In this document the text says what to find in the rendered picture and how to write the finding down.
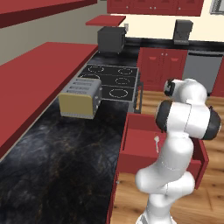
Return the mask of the large red wall cupboard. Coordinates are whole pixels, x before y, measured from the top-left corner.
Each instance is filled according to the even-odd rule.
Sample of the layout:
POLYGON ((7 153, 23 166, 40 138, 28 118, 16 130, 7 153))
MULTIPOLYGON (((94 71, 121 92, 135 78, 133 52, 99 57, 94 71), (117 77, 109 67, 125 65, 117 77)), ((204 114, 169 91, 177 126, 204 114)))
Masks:
POLYGON ((46 42, 0 66, 0 160, 96 51, 46 42))

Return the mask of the black hob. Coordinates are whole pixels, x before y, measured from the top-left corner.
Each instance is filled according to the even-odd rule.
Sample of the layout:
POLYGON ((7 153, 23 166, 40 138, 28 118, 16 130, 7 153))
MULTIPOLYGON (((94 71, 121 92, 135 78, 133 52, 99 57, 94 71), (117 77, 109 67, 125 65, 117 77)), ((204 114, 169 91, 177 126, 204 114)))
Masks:
POLYGON ((101 80, 104 100, 132 102, 137 88, 138 69, 127 66, 86 65, 79 78, 101 80))

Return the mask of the grey dishwasher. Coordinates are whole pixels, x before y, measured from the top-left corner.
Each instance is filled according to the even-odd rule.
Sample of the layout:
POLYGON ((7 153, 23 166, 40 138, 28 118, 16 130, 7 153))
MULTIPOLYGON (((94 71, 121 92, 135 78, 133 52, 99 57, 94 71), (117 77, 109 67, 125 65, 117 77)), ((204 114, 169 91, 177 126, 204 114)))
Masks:
POLYGON ((219 72, 223 52, 191 51, 187 53, 182 79, 194 79, 211 94, 219 72))

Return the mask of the black microwave oven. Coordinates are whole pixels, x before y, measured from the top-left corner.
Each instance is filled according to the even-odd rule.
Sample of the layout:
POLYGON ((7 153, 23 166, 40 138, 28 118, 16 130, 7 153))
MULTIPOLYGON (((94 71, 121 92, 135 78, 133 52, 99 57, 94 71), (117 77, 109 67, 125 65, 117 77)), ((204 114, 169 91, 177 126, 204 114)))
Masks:
POLYGON ((98 50, 103 53, 120 53, 123 50, 124 27, 104 26, 97 32, 98 50))

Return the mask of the yellow and silver toaster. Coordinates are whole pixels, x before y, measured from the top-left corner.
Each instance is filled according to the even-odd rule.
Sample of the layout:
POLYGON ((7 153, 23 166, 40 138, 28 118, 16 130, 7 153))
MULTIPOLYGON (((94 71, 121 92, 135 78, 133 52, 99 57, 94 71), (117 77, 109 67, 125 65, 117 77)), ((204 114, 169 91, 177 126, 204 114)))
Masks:
POLYGON ((93 119, 102 101, 102 82, 98 79, 72 78, 59 93, 62 116, 93 119))

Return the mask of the open red drawer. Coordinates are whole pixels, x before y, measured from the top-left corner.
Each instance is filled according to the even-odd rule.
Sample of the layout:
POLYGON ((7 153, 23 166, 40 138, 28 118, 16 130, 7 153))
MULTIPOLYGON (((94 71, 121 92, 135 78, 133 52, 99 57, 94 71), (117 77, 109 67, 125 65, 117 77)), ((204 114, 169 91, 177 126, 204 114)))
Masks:
MULTIPOLYGON (((154 163, 158 158, 154 137, 159 136, 158 148, 161 150, 166 133, 157 127, 153 115, 128 113, 122 134, 117 170, 136 174, 141 168, 154 163)), ((198 189, 208 165, 208 155, 202 140, 192 139, 194 150, 187 170, 195 179, 198 189)))

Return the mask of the red wall shelf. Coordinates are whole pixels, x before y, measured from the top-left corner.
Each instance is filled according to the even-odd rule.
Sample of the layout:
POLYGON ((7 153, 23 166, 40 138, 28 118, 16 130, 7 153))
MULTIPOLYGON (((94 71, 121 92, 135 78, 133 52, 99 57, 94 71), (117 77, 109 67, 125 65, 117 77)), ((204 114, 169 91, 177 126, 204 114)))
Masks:
POLYGON ((100 15, 86 22, 90 26, 119 26, 125 16, 100 15))

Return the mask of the red base cupboards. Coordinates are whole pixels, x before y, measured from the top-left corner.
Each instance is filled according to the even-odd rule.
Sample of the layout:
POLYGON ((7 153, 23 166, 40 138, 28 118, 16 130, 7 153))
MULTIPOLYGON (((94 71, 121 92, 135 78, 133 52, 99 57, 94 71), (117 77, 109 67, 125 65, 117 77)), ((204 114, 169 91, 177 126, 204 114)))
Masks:
POLYGON ((141 47, 136 66, 141 74, 143 89, 163 91, 170 78, 182 79, 187 50, 141 47))

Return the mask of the red wall cupboards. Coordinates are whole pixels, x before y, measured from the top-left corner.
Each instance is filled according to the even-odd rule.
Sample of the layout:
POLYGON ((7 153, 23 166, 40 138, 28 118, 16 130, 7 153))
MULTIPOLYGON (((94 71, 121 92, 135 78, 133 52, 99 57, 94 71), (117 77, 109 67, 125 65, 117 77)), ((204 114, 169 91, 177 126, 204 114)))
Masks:
POLYGON ((199 17, 204 0, 107 0, 107 13, 199 17))

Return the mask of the black coffee machine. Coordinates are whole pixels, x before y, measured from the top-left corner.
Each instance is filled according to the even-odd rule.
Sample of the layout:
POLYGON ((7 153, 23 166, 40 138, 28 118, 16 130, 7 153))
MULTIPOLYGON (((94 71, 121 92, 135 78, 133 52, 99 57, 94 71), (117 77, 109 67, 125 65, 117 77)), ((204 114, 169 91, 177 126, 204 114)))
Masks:
POLYGON ((175 22, 173 42, 175 45, 188 45, 189 36, 193 29, 193 22, 191 20, 177 19, 175 22))

